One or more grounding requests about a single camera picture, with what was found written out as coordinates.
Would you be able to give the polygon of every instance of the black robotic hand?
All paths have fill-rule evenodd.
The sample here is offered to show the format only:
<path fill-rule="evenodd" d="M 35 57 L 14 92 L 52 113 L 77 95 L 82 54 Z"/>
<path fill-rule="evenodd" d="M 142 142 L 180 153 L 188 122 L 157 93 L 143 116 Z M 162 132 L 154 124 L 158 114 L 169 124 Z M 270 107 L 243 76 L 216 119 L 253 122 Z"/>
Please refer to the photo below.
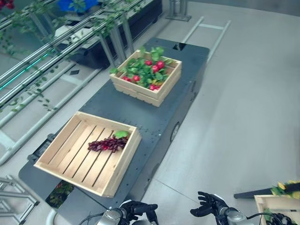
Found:
<path fill-rule="evenodd" d="M 200 202 L 200 205 L 202 205 L 201 207 L 190 211 L 190 213 L 195 217 L 204 217 L 211 213 L 216 217 L 218 216 L 218 208 L 220 206 L 228 207 L 224 200 L 216 195 L 211 195 L 201 191 L 198 191 L 198 195 L 200 195 L 198 199 L 203 202 Z"/>
<path fill-rule="evenodd" d="M 150 221 L 157 220 L 154 211 L 158 208 L 158 205 L 156 204 L 148 205 L 143 202 L 130 201 L 122 204 L 121 208 L 123 208 L 127 212 L 126 218 L 122 219 L 121 221 L 122 225 L 128 225 L 131 220 L 138 220 L 138 217 L 136 215 L 141 216 L 144 212 L 147 214 L 147 217 Z"/>

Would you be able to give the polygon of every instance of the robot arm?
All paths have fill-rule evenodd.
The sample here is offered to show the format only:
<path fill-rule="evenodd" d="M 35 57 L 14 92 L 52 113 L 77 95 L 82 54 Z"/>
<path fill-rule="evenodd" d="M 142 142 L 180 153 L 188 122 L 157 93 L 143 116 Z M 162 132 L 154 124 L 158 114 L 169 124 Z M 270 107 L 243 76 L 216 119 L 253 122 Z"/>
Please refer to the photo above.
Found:
<path fill-rule="evenodd" d="M 136 215 L 141 216 L 144 212 L 147 215 L 148 221 L 138 221 L 138 224 L 158 225 L 155 213 L 157 208 L 158 205 L 156 204 L 148 205 L 136 201 L 125 202 L 120 208 L 107 210 L 100 221 L 97 222 L 97 225 L 129 225 L 131 220 L 138 219 Z"/>
<path fill-rule="evenodd" d="M 247 217 L 228 205 L 217 195 L 211 195 L 205 192 L 198 192 L 201 207 L 191 210 L 195 217 L 204 217 L 213 214 L 216 217 L 218 225 L 254 225 Z"/>

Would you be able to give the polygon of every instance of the blue container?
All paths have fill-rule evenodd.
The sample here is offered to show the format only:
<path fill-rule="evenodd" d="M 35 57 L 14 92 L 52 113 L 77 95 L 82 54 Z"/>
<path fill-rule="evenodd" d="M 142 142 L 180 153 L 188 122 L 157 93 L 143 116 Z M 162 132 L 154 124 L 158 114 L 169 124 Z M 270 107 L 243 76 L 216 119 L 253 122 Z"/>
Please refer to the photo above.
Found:
<path fill-rule="evenodd" d="M 85 8 L 82 9 L 83 12 L 98 4 L 97 0 L 84 0 L 85 1 Z M 60 6 L 61 11 L 75 11 L 74 7 L 69 8 L 69 5 L 73 3 L 72 0 L 60 0 L 58 5 Z"/>

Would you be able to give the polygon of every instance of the red grapes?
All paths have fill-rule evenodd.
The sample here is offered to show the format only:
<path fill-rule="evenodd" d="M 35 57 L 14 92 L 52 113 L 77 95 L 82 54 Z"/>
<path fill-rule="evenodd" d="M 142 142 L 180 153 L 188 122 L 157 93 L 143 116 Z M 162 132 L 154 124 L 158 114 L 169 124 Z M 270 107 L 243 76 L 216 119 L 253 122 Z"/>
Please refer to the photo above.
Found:
<path fill-rule="evenodd" d="M 127 141 L 128 141 L 127 137 L 122 137 L 118 139 L 113 135 L 112 138 L 109 137 L 99 142 L 93 141 L 89 143 L 88 150 L 92 150 L 92 151 L 111 150 L 113 153 L 115 153 L 118 150 L 118 147 L 123 149 Z"/>

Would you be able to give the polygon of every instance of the green led strip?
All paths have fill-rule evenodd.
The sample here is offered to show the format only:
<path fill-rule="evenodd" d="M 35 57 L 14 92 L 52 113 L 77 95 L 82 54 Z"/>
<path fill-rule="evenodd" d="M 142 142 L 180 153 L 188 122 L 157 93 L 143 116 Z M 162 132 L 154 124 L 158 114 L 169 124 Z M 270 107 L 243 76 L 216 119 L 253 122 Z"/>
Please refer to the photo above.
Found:
<path fill-rule="evenodd" d="M 34 63 L 32 63 L 30 66 L 28 66 L 27 68 L 25 68 L 24 70 L 22 70 L 20 73 L 18 73 L 14 78 L 10 79 L 6 84 L 2 85 L 0 87 L 0 90 L 2 90 L 3 88 L 5 88 L 6 86 L 8 86 L 12 81 L 14 81 L 16 78 L 18 78 L 22 73 L 24 73 L 26 70 L 30 69 L 31 67 L 33 67 L 35 64 L 37 64 L 38 62 L 40 62 L 43 58 L 45 58 L 48 54 L 45 54 L 44 56 L 42 56 L 40 59 L 38 59 L 37 61 L 35 61 Z"/>

